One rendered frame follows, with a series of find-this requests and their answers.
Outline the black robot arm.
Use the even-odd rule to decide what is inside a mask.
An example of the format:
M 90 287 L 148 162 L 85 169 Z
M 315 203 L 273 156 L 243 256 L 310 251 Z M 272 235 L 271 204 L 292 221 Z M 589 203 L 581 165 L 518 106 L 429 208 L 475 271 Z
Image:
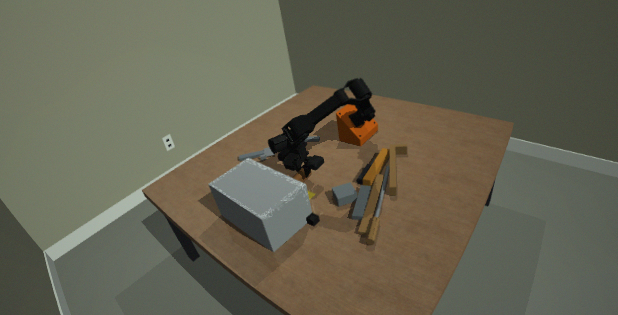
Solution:
M 344 88 L 348 87 L 354 97 L 348 98 Z M 372 92 L 363 79 L 355 78 L 346 82 L 342 89 L 336 91 L 331 97 L 313 109 L 306 115 L 299 115 L 291 119 L 281 129 L 283 133 L 268 139 L 268 145 L 273 154 L 283 151 L 290 146 L 297 147 L 304 144 L 304 140 L 314 130 L 317 123 L 330 115 L 341 106 L 352 104 L 355 105 L 356 111 L 350 114 L 349 117 L 356 127 L 371 121 L 375 117 L 376 111 L 370 103 Z M 365 121 L 364 121 L 365 120 Z M 290 130 L 289 128 L 290 127 Z M 290 153 L 282 162 L 286 169 L 295 171 L 300 168 L 304 162 L 301 152 L 296 154 Z

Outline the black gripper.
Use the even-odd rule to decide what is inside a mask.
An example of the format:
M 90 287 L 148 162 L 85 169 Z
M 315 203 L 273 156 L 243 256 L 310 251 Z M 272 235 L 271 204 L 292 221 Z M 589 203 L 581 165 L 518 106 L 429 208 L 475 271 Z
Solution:
M 312 156 L 308 156 L 309 154 L 308 151 L 306 151 L 306 146 L 307 142 L 304 141 L 304 144 L 302 144 L 301 146 L 297 146 L 297 147 L 293 147 L 290 146 L 289 148 L 281 151 L 278 154 L 278 160 L 279 161 L 284 161 L 285 157 L 287 157 L 287 155 L 289 155 L 290 151 L 292 151 L 292 153 L 296 154 L 296 152 L 301 152 L 303 159 L 304 159 L 304 165 L 300 168 L 296 168 L 297 173 L 301 170 L 301 168 L 304 168 L 304 172 L 305 172 L 305 176 L 306 178 L 309 176 L 310 173 L 310 169 L 312 170 L 318 170 L 323 164 L 324 164 L 324 158 L 321 156 L 317 156 L 314 155 Z

